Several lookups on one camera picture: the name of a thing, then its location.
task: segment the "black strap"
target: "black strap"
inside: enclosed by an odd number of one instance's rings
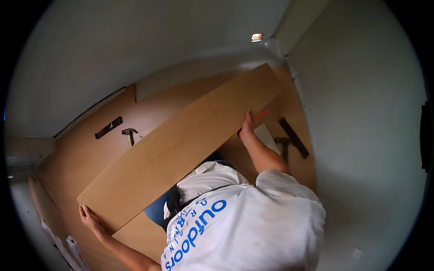
[[[216,187],[216,188],[211,189],[210,191],[207,191],[205,193],[215,191],[217,189],[220,189],[220,188],[223,188],[226,186],[230,186],[230,184]],[[170,216],[168,218],[166,218],[161,224],[161,227],[163,227],[164,231],[167,232],[167,226],[169,225],[169,222],[173,217],[175,217],[182,209],[187,207],[190,203],[192,203],[195,199],[202,196],[203,194],[200,194],[197,197],[190,199],[186,203],[180,205],[179,203],[181,201],[181,194],[178,191],[178,186],[177,185],[172,186],[169,190],[169,198],[167,199],[167,202],[166,202],[167,209],[169,209],[169,212],[170,212]]]

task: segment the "hammer head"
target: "hammer head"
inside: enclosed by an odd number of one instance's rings
[[[136,134],[138,134],[138,132],[133,128],[128,128],[121,131],[122,134],[130,134],[131,132],[135,132]]]
[[[287,137],[276,137],[274,139],[274,142],[276,143],[282,143],[283,145],[289,145],[292,143],[292,140]]]

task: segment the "blue jeans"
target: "blue jeans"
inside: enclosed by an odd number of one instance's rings
[[[231,163],[226,161],[217,151],[213,152],[210,156],[208,156],[204,162],[210,162],[210,161],[216,161],[219,164],[222,164],[224,166],[233,167]],[[146,216],[152,220],[155,224],[161,225],[164,221],[164,204],[166,203],[167,199],[169,198],[169,191],[164,193],[161,197],[159,197],[156,201],[151,203],[145,210]]]

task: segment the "white t-shirt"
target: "white t-shirt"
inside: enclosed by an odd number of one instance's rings
[[[206,162],[178,190],[181,204],[202,195],[169,222],[163,270],[316,269],[326,212],[292,176],[266,170],[253,186],[234,169]]]

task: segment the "wooden floor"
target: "wooden floor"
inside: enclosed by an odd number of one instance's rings
[[[284,86],[284,90],[267,107],[270,113],[255,124],[259,126],[265,123],[273,137],[287,137],[278,124],[281,117],[286,118],[311,153],[304,160],[298,150],[290,146],[291,171],[301,184],[316,192],[312,146],[297,91],[286,67],[272,69]],[[59,216],[57,219],[63,223],[64,234],[71,235],[77,241],[93,271],[128,270],[111,256],[81,223],[78,213],[79,206],[76,201],[78,195],[128,149],[127,138],[121,134],[121,130],[136,129],[139,135],[135,135],[135,140],[138,141],[140,137],[144,137],[180,109],[236,75],[237,73],[225,73],[196,80],[138,103],[135,103],[135,89],[134,85],[131,85],[124,93],[81,121],[56,141],[56,151],[36,169],[35,174],[59,211],[56,212],[56,216]],[[122,116],[123,124],[96,140],[94,134],[119,116]],[[251,183],[255,182],[257,173],[247,151],[236,135],[223,144],[218,151]],[[157,262],[160,261],[166,238],[164,230],[151,222],[144,213],[132,219],[115,233],[114,237],[152,257]]]

